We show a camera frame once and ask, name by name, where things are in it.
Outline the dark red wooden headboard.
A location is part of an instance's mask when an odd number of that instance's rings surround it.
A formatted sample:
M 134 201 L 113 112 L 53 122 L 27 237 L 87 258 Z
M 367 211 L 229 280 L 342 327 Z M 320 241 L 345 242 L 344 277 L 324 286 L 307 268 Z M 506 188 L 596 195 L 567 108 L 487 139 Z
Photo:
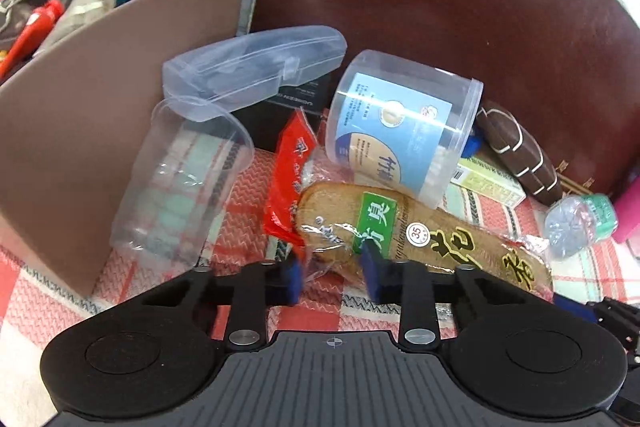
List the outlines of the dark red wooden headboard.
M 257 0 L 252 27 L 323 24 L 480 80 L 565 178 L 615 193 L 639 164 L 639 28 L 617 0 Z

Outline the black small box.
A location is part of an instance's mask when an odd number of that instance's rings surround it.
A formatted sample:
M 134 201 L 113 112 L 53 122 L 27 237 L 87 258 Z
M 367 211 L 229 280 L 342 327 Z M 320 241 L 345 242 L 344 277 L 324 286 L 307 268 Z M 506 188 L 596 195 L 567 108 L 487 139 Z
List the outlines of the black small box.
M 329 101 L 330 74 L 298 87 L 282 87 L 276 95 L 233 112 L 247 129 L 256 148 L 274 152 L 279 135 L 296 109 L 303 109 L 312 130 L 320 127 L 322 114 Z

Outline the red tube of cream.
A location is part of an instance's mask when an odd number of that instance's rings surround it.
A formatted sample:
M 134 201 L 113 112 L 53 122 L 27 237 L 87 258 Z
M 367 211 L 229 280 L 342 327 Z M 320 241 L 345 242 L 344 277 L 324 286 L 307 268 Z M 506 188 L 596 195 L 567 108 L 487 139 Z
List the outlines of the red tube of cream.
M 9 73 L 40 47 L 64 11 L 64 4 L 60 0 L 48 0 L 32 11 L 22 32 L 1 61 L 1 81 L 6 81 Z

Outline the clear plastic cup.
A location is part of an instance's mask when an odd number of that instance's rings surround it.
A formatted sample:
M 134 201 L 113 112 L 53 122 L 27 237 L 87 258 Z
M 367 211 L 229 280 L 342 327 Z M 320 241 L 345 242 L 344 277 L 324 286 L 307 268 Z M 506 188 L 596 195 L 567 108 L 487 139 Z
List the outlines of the clear plastic cup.
M 254 153 L 250 134 L 228 110 L 190 96 L 165 98 L 134 161 L 112 248 L 158 271 L 194 267 Z

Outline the clear water bottle green label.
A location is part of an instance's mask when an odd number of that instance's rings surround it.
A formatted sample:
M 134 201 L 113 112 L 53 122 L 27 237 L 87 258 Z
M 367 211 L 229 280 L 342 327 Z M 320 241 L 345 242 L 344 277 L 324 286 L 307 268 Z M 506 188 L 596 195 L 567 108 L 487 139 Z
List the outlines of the clear water bottle green label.
M 553 204 L 544 217 L 544 238 L 551 260 L 573 257 L 609 239 L 617 230 L 614 206 L 604 194 L 568 195 Z

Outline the blue tape roll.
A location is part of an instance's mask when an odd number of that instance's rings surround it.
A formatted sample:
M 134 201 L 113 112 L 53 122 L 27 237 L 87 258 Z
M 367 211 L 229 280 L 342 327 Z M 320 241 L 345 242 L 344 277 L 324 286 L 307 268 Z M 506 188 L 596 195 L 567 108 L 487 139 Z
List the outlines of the blue tape roll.
M 476 132 L 472 130 L 466 139 L 464 147 L 462 148 L 461 157 L 462 158 L 471 158 L 473 157 L 482 147 L 484 143 L 483 135 L 480 132 Z

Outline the brown striped glasses case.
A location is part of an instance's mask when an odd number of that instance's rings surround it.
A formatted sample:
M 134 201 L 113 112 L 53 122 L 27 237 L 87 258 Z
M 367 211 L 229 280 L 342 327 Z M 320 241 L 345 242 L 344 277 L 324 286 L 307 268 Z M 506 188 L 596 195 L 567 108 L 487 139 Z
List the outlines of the brown striped glasses case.
M 546 206 L 562 198 L 561 183 L 551 160 L 512 113 L 485 101 L 475 120 L 488 146 L 530 196 Z

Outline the red snack packet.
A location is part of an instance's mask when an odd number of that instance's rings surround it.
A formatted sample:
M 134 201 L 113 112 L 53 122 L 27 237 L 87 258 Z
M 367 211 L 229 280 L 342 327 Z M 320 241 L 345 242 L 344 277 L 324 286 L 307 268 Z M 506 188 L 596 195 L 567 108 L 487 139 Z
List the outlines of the red snack packet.
M 295 109 L 280 133 L 264 207 L 264 231 L 296 248 L 304 240 L 295 230 L 297 204 L 303 192 L 303 168 L 318 146 L 303 109 Z

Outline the green white small box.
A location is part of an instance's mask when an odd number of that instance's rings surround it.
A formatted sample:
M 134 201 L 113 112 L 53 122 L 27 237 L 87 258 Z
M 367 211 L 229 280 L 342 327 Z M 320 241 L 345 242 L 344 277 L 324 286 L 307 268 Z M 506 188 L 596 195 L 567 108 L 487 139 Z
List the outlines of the green white small box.
M 523 187 L 511 173 L 481 157 L 461 158 L 450 182 L 510 209 L 526 199 Z

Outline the brown cardboard storage box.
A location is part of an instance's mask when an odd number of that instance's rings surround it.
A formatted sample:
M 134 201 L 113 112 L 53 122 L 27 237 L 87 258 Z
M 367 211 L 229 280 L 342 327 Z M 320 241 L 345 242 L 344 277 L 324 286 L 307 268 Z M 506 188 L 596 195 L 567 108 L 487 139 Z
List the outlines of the brown cardboard storage box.
M 80 295 L 162 98 L 164 62 L 233 37 L 242 0 L 132 0 L 73 32 L 1 88 L 1 243 Z

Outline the plaid red bed sheet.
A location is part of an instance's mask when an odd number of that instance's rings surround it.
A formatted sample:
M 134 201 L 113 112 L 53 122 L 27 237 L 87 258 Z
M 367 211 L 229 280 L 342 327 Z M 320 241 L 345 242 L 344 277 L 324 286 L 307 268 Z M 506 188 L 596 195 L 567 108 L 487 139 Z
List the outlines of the plaid red bed sheet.
M 262 231 L 262 208 L 271 179 L 273 156 L 258 150 L 253 164 L 233 187 L 219 213 L 201 260 L 218 273 L 273 258 L 283 249 Z M 611 297 L 639 302 L 639 239 L 597 243 L 552 265 L 554 289 L 576 301 Z M 160 283 L 152 272 L 113 253 L 91 293 L 82 297 L 58 285 L 26 261 L 27 249 L 8 230 L 1 232 L 1 420 L 7 426 L 40 426 L 55 412 L 44 389 L 39 361 L 43 347 L 63 329 L 117 305 Z M 393 307 L 376 307 L 366 295 L 333 273 L 309 283 L 297 306 L 274 308 L 268 329 L 396 329 Z

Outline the brown snack packet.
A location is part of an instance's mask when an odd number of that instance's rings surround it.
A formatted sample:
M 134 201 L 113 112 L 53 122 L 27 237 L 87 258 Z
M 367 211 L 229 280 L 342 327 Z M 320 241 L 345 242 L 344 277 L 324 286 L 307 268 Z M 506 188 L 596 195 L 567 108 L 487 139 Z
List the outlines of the brown snack packet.
M 502 235 L 386 188 L 318 182 L 300 199 L 295 228 L 319 265 L 352 285 L 363 284 L 359 261 L 365 239 L 392 261 L 417 261 L 439 273 L 472 265 L 549 299 L 552 276 L 542 259 Z

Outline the pink thermos bottle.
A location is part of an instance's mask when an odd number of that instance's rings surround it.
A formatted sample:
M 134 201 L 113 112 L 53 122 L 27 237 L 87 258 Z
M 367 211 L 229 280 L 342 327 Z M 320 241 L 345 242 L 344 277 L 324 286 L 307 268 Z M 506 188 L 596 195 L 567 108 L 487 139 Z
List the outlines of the pink thermos bottle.
M 640 220 L 640 187 L 639 182 L 632 184 L 627 191 L 614 202 L 617 217 L 617 229 L 613 239 L 624 243 L 639 226 Z

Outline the clear plastic glasses case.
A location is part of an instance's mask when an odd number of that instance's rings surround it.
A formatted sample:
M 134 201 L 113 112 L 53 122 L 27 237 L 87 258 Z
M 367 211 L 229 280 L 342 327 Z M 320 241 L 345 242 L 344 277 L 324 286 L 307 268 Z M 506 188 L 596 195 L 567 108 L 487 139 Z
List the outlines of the clear plastic glasses case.
M 169 107 L 194 122 L 254 105 L 281 87 L 298 87 L 333 72 L 345 37 L 329 26 L 295 26 L 218 41 L 163 64 Z

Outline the clear cotton swab jar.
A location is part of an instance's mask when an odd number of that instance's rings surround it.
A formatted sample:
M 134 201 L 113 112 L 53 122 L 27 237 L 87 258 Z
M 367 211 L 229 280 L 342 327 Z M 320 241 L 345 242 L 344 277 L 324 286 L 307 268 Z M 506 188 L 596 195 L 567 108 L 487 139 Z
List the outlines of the clear cotton swab jar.
M 348 65 L 326 123 L 326 155 L 437 207 L 454 177 L 484 84 L 383 52 Z

